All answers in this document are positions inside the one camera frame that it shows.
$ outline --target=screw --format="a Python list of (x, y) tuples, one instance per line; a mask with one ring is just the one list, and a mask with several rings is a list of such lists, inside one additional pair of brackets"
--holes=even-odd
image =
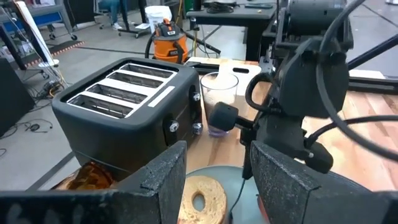
[(193, 98), (194, 101), (199, 101), (200, 100), (200, 93), (194, 92), (192, 98)]
[(194, 123), (194, 124), (192, 125), (192, 128), (193, 128), (193, 133), (199, 135), (199, 134), (201, 134), (201, 132), (203, 131), (203, 124), (201, 124), (201, 123)]
[(179, 126), (180, 125), (178, 122), (172, 121), (172, 124), (170, 125), (170, 132), (172, 133), (176, 132)]

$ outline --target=orange shop vacuum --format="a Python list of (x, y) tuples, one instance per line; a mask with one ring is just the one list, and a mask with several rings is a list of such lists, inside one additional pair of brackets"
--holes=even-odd
[(162, 23), (156, 25), (155, 32), (147, 43), (145, 58), (149, 58), (149, 49), (152, 42), (155, 45), (154, 59), (179, 64), (187, 59), (187, 35), (168, 19), (164, 19)]

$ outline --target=plate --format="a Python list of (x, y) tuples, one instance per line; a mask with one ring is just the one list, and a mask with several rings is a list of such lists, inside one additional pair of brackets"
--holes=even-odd
[[(242, 170), (243, 168), (234, 166), (208, 166), (190, 172), (187, 177), (204, 175), (217, 180), (225, 190), (228, 213), (242, 186)], [(257, 205), (258, 193), (254, 179), (247, 180), (244, 184), (242, 196), (233, 209), (233, 224), (268, 224), (261, 216)], [(193, 206), (203, 208), (203, 202), (201, 199), (195, 199)]]

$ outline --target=bagel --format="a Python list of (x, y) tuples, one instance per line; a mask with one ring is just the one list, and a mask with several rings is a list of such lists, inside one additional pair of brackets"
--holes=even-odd
[[(198, 211), (193, 206), (193, 199), (202, 195), (205, 207)], [(192, 176), (186, 179), (180, 213), (179, 224), (221, 224), (226, 213), (226, 195), (221, 184), (210, 177)]]

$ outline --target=jeans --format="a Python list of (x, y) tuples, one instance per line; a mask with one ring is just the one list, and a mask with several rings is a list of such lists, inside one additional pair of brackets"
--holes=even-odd
[[(127, 0), (123, 0), (124, 9), (127, 13)], [(102, 0), (98, 3), (100, 9), (107, 9), (111, 13), (112, 24), (118, 22), (118, 11), (119, 11), (120, 1), (119, 0)]]

